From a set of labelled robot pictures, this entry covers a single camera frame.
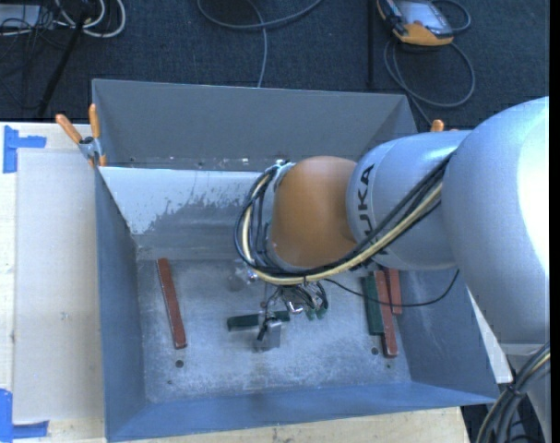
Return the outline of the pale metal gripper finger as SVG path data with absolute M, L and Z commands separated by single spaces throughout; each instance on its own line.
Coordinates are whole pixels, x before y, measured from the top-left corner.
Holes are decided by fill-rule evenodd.
M 276 317 L 273 312 L 271 313 L 266 312 L 262 314 L 259 318 L 260 318 L 259 327 L 258 327 L 258 333 L 256 335 L 256 338 L 258 340 L 264 340 L 269 335 L 272 326 L 275 324 Z
M 275 321 L 272 326 L 269 335 L 264 340 L 255 339 L 255 349 L 258 352 L 265 352 L 272 350 L 274 348 L 280 347 L 280 335 L 281 335 L 281 322 Z

